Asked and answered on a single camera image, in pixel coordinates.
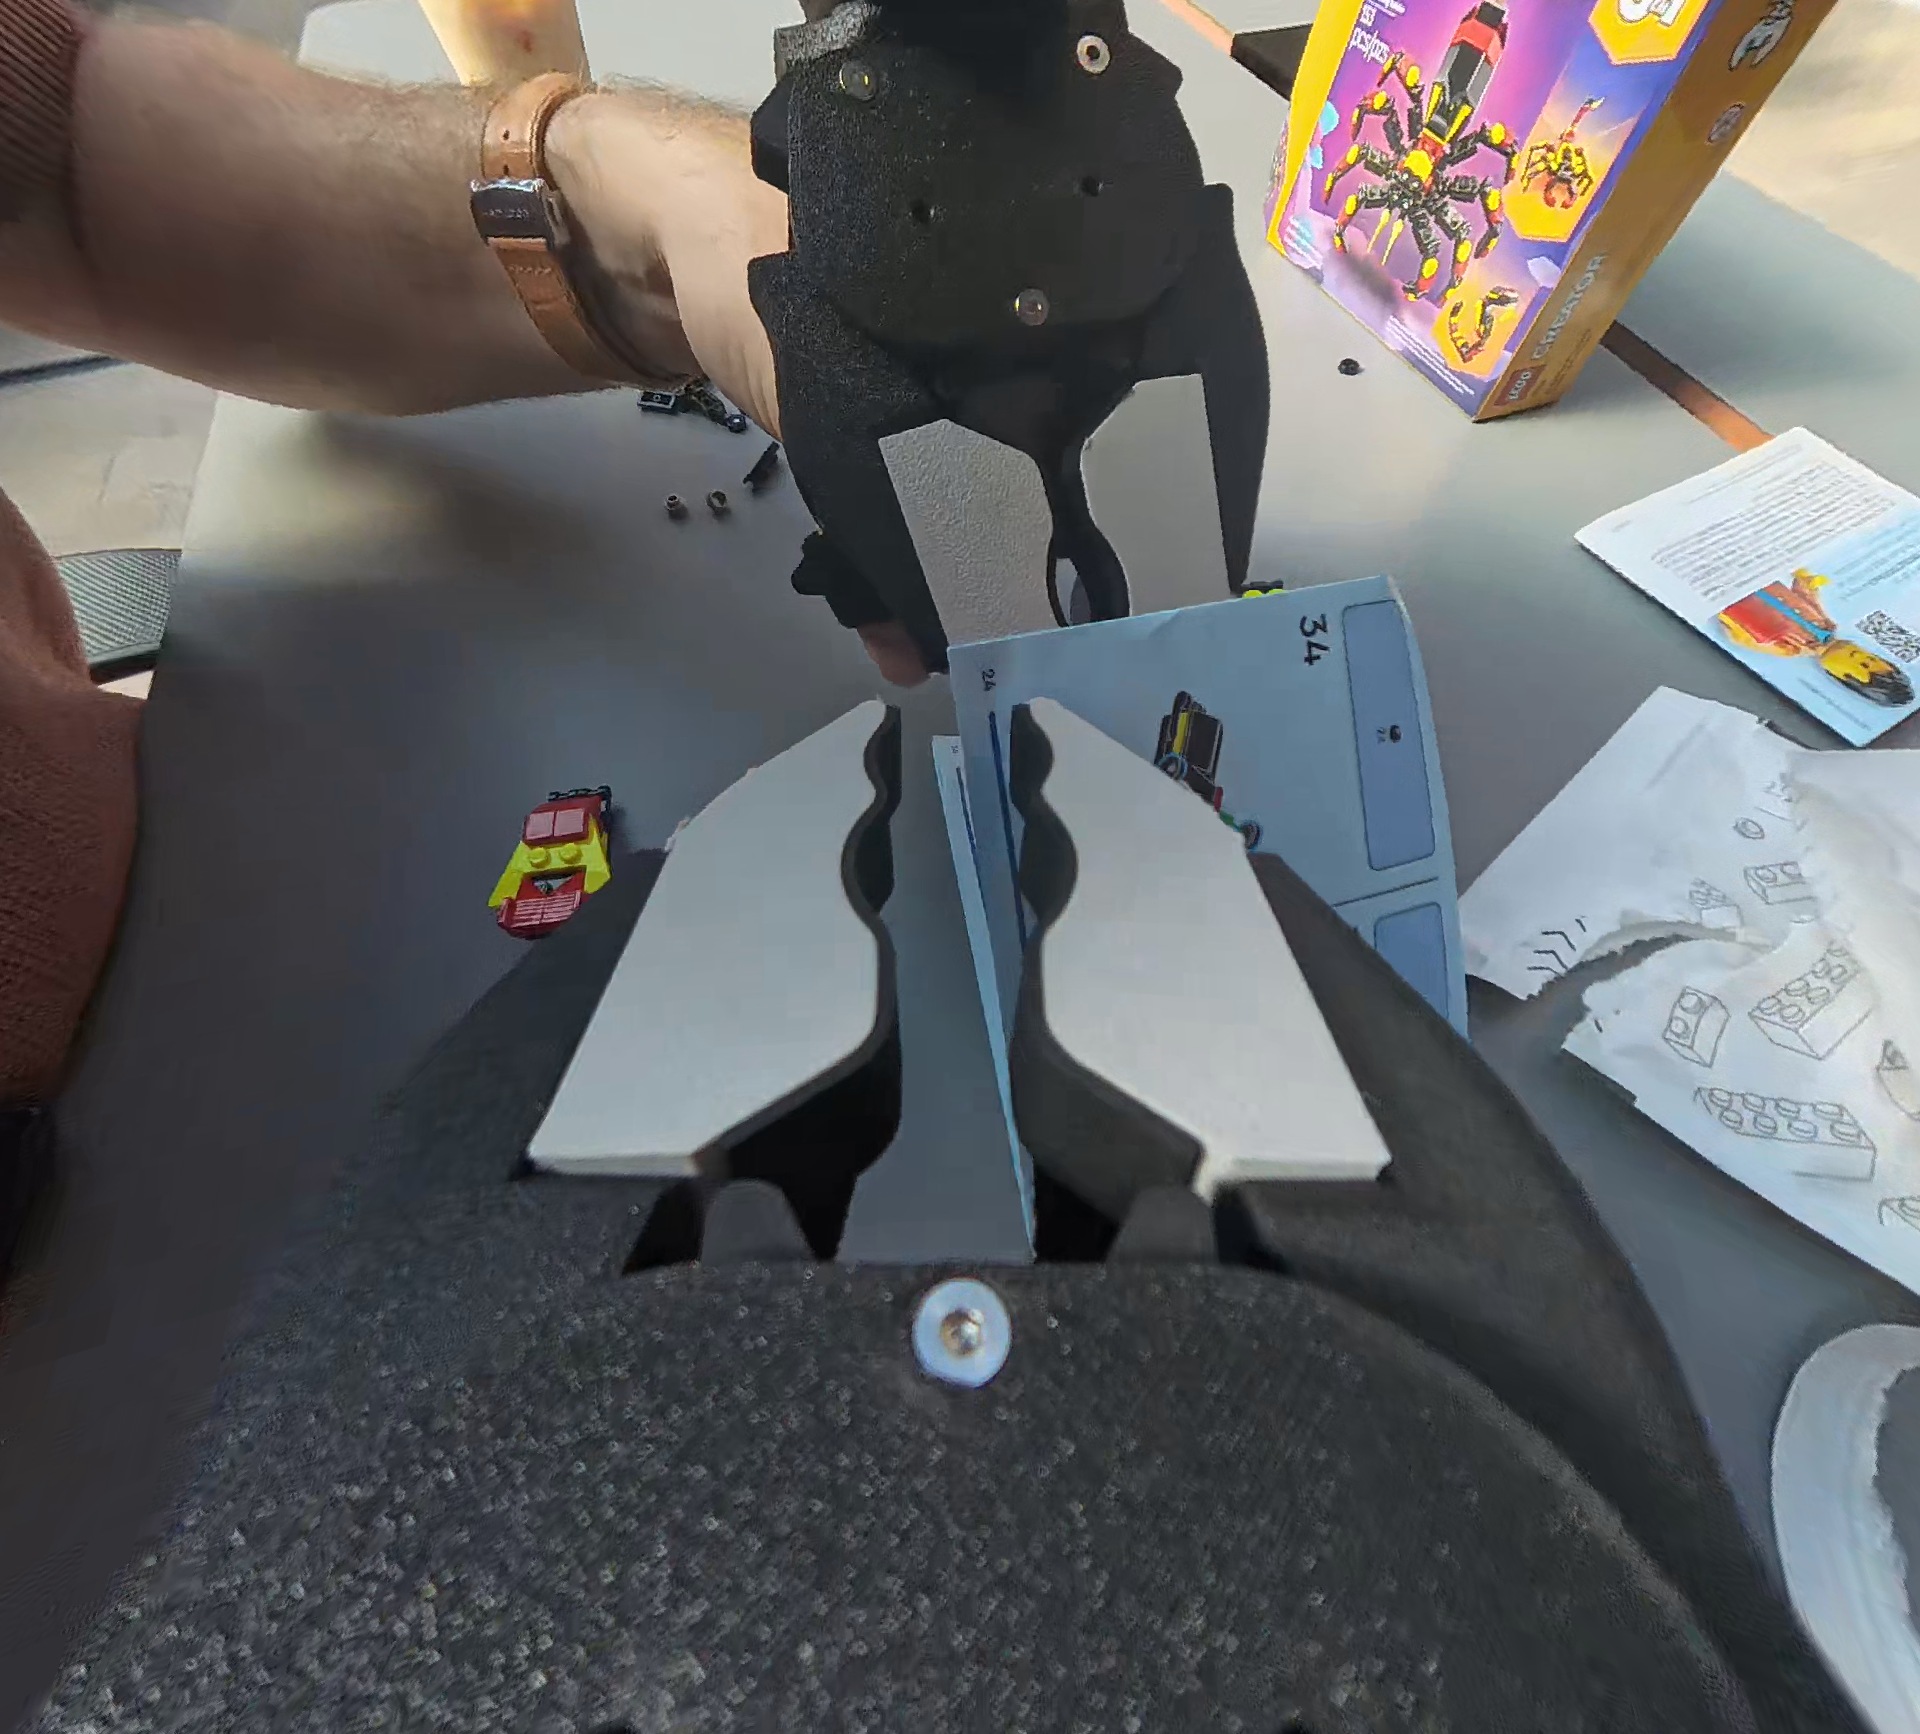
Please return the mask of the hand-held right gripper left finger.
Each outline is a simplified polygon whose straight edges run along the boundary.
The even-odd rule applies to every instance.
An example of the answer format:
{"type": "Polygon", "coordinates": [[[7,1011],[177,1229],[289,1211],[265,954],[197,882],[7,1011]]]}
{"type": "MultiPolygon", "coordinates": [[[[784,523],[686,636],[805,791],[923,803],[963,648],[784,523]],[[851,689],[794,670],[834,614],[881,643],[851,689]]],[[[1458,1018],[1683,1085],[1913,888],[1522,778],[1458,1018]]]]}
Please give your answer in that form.
{"type": "Polygon", "coordinates": [[[717,1173],[897,1049],[900,709],[878,698],[749,768],[675,834],[526,1156],[717,1173]]]}

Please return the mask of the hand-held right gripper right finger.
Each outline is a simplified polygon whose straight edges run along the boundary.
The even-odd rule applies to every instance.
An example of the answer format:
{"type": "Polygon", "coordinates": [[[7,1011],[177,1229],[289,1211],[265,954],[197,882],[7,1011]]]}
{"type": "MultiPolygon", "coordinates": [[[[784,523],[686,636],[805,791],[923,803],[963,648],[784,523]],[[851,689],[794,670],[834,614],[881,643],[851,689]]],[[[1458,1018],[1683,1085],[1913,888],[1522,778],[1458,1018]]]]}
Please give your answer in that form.
{"type": "Polygon", "coordinates": [[[1010,1042],[1038,1170],[1082,1202],[1372,1182],[1387,1144],[1237,840],[1049,696],[1012,713],[1036,928],[1010,1042]]]}

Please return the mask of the blue instruction booklet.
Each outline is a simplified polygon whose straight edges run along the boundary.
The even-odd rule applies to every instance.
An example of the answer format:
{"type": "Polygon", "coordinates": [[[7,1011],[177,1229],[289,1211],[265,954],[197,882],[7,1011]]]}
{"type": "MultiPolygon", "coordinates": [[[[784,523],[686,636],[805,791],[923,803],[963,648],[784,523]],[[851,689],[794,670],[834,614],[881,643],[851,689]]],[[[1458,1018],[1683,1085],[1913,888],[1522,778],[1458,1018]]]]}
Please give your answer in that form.
{"type": "Polygon", "coordinates": [[[1010,1043],[1028,941],[1012,713],[1049,698],[1277,857],[1439,1018],[1467,1028],[1465,961],[1427,679],[1383,575],[958,643],[958,733],[938,738],[946,813],[1026,1228],[1038,1167],[1010,1043]]]}

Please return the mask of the person's left forearm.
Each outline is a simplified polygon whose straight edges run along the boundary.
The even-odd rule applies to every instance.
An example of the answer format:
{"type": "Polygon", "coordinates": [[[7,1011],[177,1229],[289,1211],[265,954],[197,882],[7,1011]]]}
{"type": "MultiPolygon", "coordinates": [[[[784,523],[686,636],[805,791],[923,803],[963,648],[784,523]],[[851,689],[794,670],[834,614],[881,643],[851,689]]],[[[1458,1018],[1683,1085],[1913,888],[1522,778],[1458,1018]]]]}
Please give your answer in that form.
{"type": "Polygon", "coordinates": [[[478,238],[481,97],[1,0],[1,320],[288,408],[583,392],[478,238]]]}

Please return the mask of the person's left hand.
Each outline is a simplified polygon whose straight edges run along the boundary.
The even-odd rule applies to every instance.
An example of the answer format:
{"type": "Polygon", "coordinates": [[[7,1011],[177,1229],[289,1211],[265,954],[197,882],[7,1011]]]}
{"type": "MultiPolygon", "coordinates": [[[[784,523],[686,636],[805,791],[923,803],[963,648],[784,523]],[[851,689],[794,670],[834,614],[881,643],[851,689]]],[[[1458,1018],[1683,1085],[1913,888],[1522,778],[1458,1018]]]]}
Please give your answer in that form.
{"type": "Polygon", "coordinates": [[[788,248],[788,200],[756,174],[743,112],[654,87],[561,104],[544,157],[581,245],[592,301],[649,384],[707,378],[784,438],[749,266],[788,248]]]}

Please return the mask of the red and yellow brick assembly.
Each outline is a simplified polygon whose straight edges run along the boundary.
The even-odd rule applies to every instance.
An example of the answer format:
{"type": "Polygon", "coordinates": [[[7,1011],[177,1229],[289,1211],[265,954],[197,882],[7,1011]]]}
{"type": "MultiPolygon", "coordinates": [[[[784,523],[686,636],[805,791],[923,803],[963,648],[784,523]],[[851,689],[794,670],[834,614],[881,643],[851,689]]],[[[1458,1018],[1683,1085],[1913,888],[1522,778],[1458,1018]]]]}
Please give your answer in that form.
{"type": "Polygon", "coordinates": [[[612,788],[550,791],[522,822],[488,905],[503,933],[540,939],[564,928],[612,879],[612,788]]]}

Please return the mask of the torn white paper bag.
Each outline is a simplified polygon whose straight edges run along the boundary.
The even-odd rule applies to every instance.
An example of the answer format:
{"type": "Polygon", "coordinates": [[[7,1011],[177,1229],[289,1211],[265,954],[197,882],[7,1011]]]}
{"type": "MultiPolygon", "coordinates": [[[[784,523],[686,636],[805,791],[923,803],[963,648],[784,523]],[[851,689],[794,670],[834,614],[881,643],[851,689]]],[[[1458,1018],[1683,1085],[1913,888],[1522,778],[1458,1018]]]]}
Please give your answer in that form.
{"type": "Polygon", "coordinates": [[[1807,748],[1656,689],[1472,884],[1460,932],[1518,999],[1625,954],[1564,1049],[1918,1289],[1913,748],[1807,748]]]}

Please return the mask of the purple and orange toy box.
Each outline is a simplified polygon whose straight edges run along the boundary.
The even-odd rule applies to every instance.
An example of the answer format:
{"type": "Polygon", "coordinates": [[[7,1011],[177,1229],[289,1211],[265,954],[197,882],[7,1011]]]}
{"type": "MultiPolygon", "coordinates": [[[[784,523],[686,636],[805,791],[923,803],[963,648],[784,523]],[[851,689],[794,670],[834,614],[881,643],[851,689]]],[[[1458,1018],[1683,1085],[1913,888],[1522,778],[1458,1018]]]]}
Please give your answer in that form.
{"type": "Polygon", "coordinates": [[[1472,421],[1558,402],[1837,0],[1318,0],[1265,240],[1472,421]]]}

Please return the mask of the black mesh chair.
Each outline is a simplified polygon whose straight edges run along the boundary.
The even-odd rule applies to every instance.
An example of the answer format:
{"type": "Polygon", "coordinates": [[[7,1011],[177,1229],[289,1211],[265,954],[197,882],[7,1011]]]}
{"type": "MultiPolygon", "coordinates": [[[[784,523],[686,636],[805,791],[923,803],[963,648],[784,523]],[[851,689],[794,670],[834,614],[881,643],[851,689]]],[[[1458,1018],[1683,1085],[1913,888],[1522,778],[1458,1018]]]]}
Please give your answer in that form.
{"type": "Polygon", "coordinates": [[[54,558],[90,679],[121,682],[155,665],[179,573],[179,550],[120,546],[54,558]]]}

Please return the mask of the person's brown sweater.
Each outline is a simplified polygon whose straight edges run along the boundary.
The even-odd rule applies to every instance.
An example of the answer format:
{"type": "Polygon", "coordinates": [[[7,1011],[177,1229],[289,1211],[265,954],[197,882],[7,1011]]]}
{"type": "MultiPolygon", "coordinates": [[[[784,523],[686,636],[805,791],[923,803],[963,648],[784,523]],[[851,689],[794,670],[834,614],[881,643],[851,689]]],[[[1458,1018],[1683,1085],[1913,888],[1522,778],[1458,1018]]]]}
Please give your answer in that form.
{"type": "Polygon", "coordinates": [[[47,1098],[111,949],[141,703],[90,679],[65,585],[1,499],[1,1102],[47,1098]]]}

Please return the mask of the white printed leaflet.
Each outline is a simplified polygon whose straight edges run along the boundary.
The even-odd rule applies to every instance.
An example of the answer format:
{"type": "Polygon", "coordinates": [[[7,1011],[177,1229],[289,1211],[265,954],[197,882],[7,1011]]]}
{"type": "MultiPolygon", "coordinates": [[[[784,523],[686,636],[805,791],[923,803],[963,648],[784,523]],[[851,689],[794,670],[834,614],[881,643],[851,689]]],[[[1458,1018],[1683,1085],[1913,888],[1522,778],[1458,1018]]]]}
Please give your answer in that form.
{"type": "Polygon", "coordinates": [[[1575,541],[1845,743],[1915,713],[1918,498],[1809,428],[1620,505],[1575,541]]]}

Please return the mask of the torn white paper piece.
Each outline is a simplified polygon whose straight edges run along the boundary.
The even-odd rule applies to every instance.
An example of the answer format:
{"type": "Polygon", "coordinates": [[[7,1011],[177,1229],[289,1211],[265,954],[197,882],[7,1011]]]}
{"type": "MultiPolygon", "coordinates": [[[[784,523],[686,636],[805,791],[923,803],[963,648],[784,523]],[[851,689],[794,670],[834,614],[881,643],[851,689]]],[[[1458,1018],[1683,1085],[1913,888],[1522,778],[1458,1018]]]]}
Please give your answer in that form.
{"type": "Polygon", "coordinates": [[[1787,1383],[1770,1447],[1770,1507],[1787,1602],[1867,1727],[1918,1727],[1908,1546],[1882,1482],[1885,1434],[1915,1432],[1918,1329],[1867,1322],[1787,1383]]]}

